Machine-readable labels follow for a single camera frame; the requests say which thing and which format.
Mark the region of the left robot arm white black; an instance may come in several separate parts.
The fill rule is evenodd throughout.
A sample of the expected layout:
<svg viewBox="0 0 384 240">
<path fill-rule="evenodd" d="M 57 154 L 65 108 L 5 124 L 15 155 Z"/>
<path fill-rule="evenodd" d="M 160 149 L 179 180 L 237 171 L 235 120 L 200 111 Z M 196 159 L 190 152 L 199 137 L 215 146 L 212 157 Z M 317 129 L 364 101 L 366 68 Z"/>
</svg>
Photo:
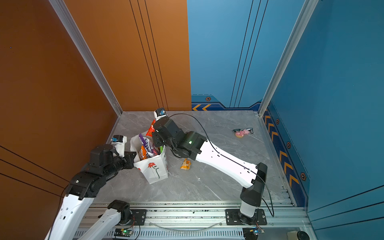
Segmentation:
<svg viewBox="0 0 384 240">
<path fill-rule="evenodd" d="M 117 176 L 119 171 L 132 169 L 136 152 L 120 155 L 117 147 L 104 144 L 90 153 L 89 162 L 77 173 L 64 191 L 62 205 L 47 233 L 47 240 L 71 240 L 74 238 L 85 213 L 106 183 Z M 84 240 L 101 240 L 106 233 L 118 224 L 129 224 L 133 220 L 130 205 L 114 200 L 104 214 L 81 237 Z"/>
</svg>

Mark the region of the purple small snack packet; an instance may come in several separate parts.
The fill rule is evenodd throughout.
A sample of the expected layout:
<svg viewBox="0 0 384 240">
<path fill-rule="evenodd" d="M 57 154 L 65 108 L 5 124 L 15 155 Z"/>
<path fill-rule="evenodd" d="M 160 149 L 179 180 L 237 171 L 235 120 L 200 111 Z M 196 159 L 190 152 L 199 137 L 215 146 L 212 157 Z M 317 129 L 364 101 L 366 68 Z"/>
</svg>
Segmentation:
<svg viewBox="0 0 384 240">
<path fill-rule="evenodd" d="M 160 152 L 156 149 L 153 142 L 149 138 L 144 137 L 142 134 L 139 134 L 139 139 L 142 143 L 142 146 L 145 148 L 149 158 L 158 156 L 160 154 Z"/>
</svg>

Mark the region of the white paper bag with flowers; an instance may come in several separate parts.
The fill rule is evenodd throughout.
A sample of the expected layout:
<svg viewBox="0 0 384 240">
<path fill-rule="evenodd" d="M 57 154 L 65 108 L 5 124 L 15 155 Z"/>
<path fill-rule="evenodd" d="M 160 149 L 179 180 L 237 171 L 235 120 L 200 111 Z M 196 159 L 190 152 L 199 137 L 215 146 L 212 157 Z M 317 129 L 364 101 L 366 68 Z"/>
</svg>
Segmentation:
<svg viewBox="0 0 384 240">
<path fill-rule="evenodd" d="M 137 156 L 134 158 L 134 166 L 140 170 L 149 184 L 153 184 L 168 178 L 166 147 L 164 147 L 164 151 L 158 156 L 141 161 L 138 155 L 142 146 L 139 135 L 132 137 L 130 144 L 131 152 L 137 153 Z"/>
</svg>

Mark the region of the small orange yellow candy packet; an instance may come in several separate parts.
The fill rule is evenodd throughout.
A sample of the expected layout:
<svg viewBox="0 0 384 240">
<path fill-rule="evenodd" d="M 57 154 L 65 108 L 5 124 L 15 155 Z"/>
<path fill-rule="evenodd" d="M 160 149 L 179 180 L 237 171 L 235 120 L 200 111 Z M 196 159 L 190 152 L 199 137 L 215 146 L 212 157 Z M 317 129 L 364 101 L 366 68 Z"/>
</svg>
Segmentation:
<svg viewBox="0 0 384 240">
<path fill-rule="evenodd" d="M 185 159 L 182 163 L 182 166 L 180 167 L 181 170 L 189 170 L 191 168 L 191 161 L 190 160 L 187 160 Z"/>
</svg>

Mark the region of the red small snack packet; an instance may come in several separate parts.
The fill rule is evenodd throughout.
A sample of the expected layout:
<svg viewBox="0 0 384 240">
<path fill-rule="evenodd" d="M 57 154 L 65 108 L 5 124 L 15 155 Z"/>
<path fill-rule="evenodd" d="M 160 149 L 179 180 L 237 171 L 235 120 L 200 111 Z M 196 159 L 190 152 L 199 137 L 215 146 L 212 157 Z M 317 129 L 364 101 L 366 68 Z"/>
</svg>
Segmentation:
<svg viewBox="0 0 384 240">
<path fill-rule="evenodd" d="M 155 132 L 154 124 L 156 123 L 156 120 L 153 120 L 151 123 L 151 126 L 149 127 L 146 136 L 152 137 L 153 133 Z"/>
</svg>

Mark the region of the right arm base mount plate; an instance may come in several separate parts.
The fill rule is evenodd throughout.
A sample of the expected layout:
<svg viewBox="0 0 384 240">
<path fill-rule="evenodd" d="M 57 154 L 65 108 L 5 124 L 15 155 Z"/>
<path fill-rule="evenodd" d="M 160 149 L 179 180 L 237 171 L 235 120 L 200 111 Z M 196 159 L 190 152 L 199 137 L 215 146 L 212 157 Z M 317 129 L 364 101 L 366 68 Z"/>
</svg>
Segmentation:
<svg viewBox="0 0 384 240">
<path fill-rule="evenodd" d="M 225 213 L 228 226 L 266 226 L 268 224 L 262 209 L 256 209 L 252 218 L 241 214 L 239 209 L 227 209 Z"/>
</svg>

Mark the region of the orange snack packet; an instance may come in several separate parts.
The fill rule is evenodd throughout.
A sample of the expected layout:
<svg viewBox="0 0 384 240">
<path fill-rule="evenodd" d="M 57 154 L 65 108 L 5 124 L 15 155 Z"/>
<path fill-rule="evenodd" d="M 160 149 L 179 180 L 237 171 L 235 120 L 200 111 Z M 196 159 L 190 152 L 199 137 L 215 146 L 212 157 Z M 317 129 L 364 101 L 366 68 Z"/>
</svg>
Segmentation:
<svg viewBox="0 0 384 240">
<path fill-rule="evenodd" d="M 139 155 L 139 158 L 140 158 L 141 161 L 142 160 L 146 160 L 146 159 L 149 158 L 147 150 L 146 150 L 146 148 L 144 146 L 141 146 L 141 149 L 139 150 L 138 155 Z"/>
</svg>

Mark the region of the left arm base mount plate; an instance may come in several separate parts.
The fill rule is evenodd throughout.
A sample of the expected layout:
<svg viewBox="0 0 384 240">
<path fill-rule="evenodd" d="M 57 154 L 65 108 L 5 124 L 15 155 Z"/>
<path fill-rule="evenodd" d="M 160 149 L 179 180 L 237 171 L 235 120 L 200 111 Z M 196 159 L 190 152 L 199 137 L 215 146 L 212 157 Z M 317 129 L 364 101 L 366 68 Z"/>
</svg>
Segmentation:
<svg viewBox="0 0 384 240">
<path fill-rule="evenodd" d="M 121 213 L 121 220 L 118 223 L 120 226 L 143 226 L 147 217 L 147 210 L 130 209 Z"/>
</svg>

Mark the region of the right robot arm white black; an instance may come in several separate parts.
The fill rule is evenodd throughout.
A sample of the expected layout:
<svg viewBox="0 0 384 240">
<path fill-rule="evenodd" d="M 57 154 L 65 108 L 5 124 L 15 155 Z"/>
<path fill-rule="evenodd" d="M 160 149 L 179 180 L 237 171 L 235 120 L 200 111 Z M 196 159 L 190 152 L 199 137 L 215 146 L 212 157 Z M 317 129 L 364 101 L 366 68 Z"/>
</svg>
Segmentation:
<svg viewBox="0 0 384 240">
<path fill-rule="evenodd" d="M 257 208 L 261 206 L 266 187 L 267 165 L 240 160 L 214 145 L 207 134 L 185 133 L 167 116 L 157 119 L 154 129 L 156 147 L 166 146 L 177 158 L 207 164 L 236 180 L 243 187 L 239 219 L 245 225 L 256 224 Z"/>
</svg>

